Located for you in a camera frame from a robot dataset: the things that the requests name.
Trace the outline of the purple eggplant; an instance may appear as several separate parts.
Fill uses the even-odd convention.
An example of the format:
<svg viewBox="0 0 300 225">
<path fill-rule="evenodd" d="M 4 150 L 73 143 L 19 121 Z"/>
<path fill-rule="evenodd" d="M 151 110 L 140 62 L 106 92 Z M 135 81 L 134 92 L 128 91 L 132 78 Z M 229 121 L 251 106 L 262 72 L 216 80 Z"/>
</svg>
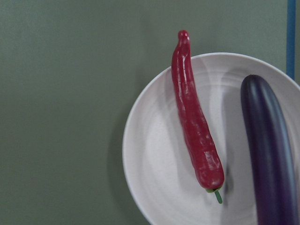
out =
<svg viewBox="0 0 300 225">
<path fill-rule="evenodd" d="M 298 225 L 297 188 L 286 123 L 270 85 L 247 76 L 240 89 L 258 224 Z"/>
</svg>

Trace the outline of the red chili pepper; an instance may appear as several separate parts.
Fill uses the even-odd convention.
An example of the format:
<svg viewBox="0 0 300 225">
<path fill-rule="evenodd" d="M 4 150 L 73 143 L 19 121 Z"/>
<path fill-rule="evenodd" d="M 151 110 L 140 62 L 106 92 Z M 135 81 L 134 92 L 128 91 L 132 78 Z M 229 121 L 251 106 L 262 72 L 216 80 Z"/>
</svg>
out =
<svg viewBox="0 0 300 225">
<path fill-rule="evenodd" d="M 178 116 L 195 176 L 200 186 L 214 193 L 219 204 L 219 193 L 225 175 L 209 126 L 202 111 L 192 70 L 190 37 L 186 30 L 178 33 L 178 43 L 172 54 L 172 82 Z"/>
</svg>

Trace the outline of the pink plate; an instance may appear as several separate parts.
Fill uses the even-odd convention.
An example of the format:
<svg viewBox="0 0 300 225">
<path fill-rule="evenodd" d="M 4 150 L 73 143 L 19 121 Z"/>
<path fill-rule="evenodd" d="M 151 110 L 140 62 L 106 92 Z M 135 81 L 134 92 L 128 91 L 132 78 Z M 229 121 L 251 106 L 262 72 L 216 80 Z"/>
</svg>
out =
<svg viewBox="0 0 300 225">
<path fill-rule="evenodd" d="M 133 105 L 123 135 L 129 190 L 152 225 L 256 225 L 251 160 L 240 87 L 260 75 L 280 102 L 295 172 L 300 171 L 300 87 L 253 57 L 207 53 L 192 57 L 199 101 L 225 173 L 223 203 L 195 178 L 179 122 L 170 69 L 156 76 Z"/>
</svg>

